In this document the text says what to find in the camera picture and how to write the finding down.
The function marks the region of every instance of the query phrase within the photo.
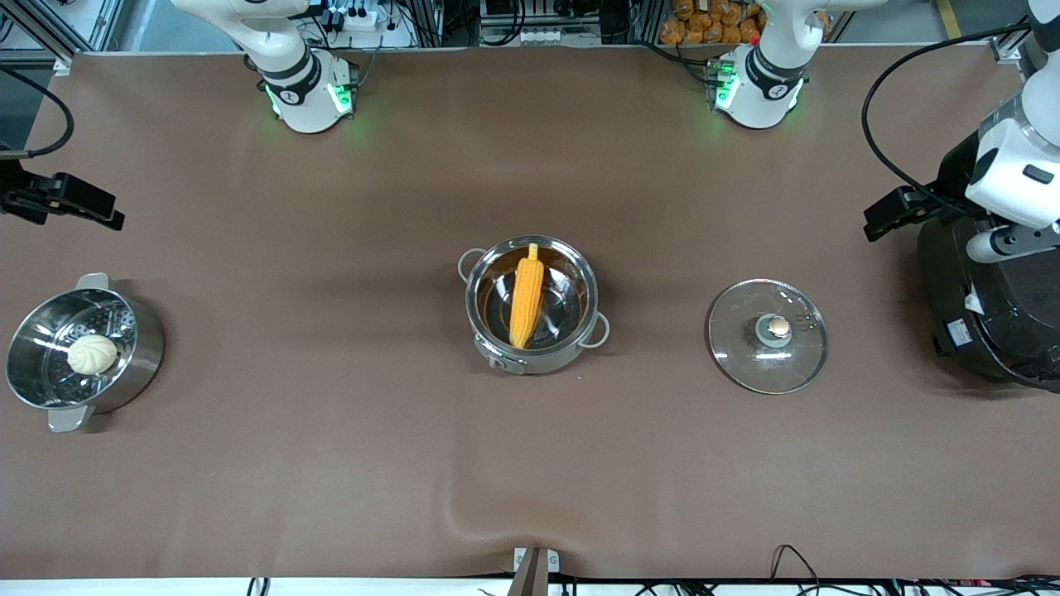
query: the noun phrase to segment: brown tablecloth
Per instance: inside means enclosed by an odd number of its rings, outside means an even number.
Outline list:
[[[824,49],[765,132],[644,50],[384,54],[318,136],[236,56],[78,57],[52,84],[74,138],[29,165],[114,193],[126,229],[4,218],[0,333],[104,270],[167,352],[94,432],[0,400],[0,575],[482,574],[542,544],[582,576],[763,576],[782,542],[825,576],[1055,572],[1060,402],[940,367],[915,231],[862,235],[898,180],[858,115],[905,51]],[[931,179],[1018,85],[986,48],[920,58],[880,142]],[[46,105],[35,141],[59,129]],[[455,271],[522,233],[583,251],[614,326],[542,378],[487,368]],[[828,322],[798,393],[707,354],[711,300],[755,277]]]

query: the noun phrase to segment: yellow corn cob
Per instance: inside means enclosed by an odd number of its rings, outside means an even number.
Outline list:
[[[545,281],[545,264],[537,260],[537,245],[530,244],[530,253],[519,259],[515,269],[515,291],[512,293],[512,316],[508,321],[509,338],[518,349],[527,347],[527,341],[537,328],[541,310],[541,286]]]

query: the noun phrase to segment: label sticker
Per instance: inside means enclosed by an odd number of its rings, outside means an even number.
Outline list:
[[[968,332],[968,326],[965,325],[965,319],[957,319],[946,323],[946,331],[950,334],[950,341],[953,343],[954,348],[959,348],[972,343],[972,334]]]

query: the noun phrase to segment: power strip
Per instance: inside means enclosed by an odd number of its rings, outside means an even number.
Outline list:
[[[364,17],[358,17],[357,13],[351,13],[346,17],[346,23],[342,25],[342,31],[368,31],[372,32],[376,30],[376,25],[379,23],[379,14],[375,11],[369,11]]]
[[[559,46],[563,33],[558,29],[525,29],[519,33],[519,46]]]

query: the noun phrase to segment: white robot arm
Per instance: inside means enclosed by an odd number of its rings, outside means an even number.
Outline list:
[[[802,75],[824,40],[814,14],[854,11],[887,0],[765,0],[768,19],[757,46],[740,46],[721,57],[732,63],[727,86],[712,91],[713,105],[748,128],[768,128],[783,120],[802,87]]]
[[[1060,246],[1060,2],[1029,0],[1028,6],[1048,62],[979,127],[966,196],[1010,222],[969,242],[969,257],[980,263]]]
[[[997,263],[1060,247],[1060,1],[1027,0],[1027,14],[1045,66],[947,154],[935,181],[895,189],[865,210],[869,242],[934,217],[971,217],[983,230],[967,242],[972,261]]]
[[[322,49],[310,49],[287,17],[308,0],[173,0],[216,27],[250,56],[266,83],[277,116],[299,133],[320,133],[352,117],[356,67]]]

